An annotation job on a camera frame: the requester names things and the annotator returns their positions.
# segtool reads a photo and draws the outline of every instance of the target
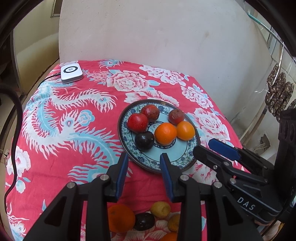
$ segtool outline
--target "red floral tablecloth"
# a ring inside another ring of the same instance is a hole
[[[117,163],[123,148],[117,121],[123,109],[141,99],[166,101],[183,110],[195,124],[202,145],[212,138],[241,147],[232,127],[213,100],[191,76],[118,60],[79,61],[83,79],[62,84],[44,81],[27,103],[17,143],[17,183],[7,198],[7,214],[15,240],[23,240],[39,215],[70,181],[92,181]],[[58,73],[64,63],[50,73]],[[198,182],[212,184],[215,172],[197,161],[185,172]],[[12,183],[9,158],[6,188]],[[119,202],[135,213],[148,211],[156,201],[168,201],[161,175],[129,162]],[[172,215],[180,204],[171,204]],[[206,241],[202,203],[202,240]],[[147,231],[111,233],[113,241],[160,240],[169,230],[167,219]],[[81,241],[85,240],[85,217]]]

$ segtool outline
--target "brown knitted rope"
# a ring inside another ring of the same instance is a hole
[[[268,92],[265,96],[265,104],[268,106],[269,112],[275,116],[276,120],[279,122],[279,114],[286,108],[293,94],[294,84],[289,81],[286,82],[285,73],[280,73],[278,78],[274,80],[278,69],[279,65],[276,64],[267,77]],[[291,105],[292,104],[294,107],[296,105],[296,100],[294,100]]]

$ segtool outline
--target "blue and white porcelain plate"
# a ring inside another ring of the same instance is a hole
[[[160,100],[139,100],[124,109],[118,121],[118,135],[121,144],[130,158],[141,167],[156,173],[161,173],[159,167],[160,155],[167,153],[171,163],[178,166],[182,171],[189,169],[196,159],[193,157],[193,149],[200,144],[200,137],[195,129],[195,136],[190,141],[183,141],[176,138],[170,145],[162,146],[155,141],[154,146],[148,151],[140,151],[135,145],[136,134],[127,128],[128,118],[133,113],[140,113],[141,109],[148,105],[154,104],[160,111],[159,118],[148,124],[147,131],[154,134],[155,129],[164,122],[168,121],[168,114],[171,110],[177,109],[175,106]],[[190,122],[188,116],[185,115],[185,121]]]

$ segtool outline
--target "wrinkled red apple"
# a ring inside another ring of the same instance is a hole
[[[134,113],[128,118],[127,126],[135,133],[143,133],[148,126],[148,118],[142,113]]]
[[[159,109],[153,104],[144,106],[141,113],[148,117],[149,122],[156,121],[159,117]]]
[[[173,125],[178,125],[181,121],[184,121],[184,113],[179,109],[172,110],[168,115],[168,121]]]

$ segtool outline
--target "white power bank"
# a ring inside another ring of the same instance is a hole
[[[83,73],[78,63],[61,67],[61,79],[63,84],[77,81],[83,78]]]

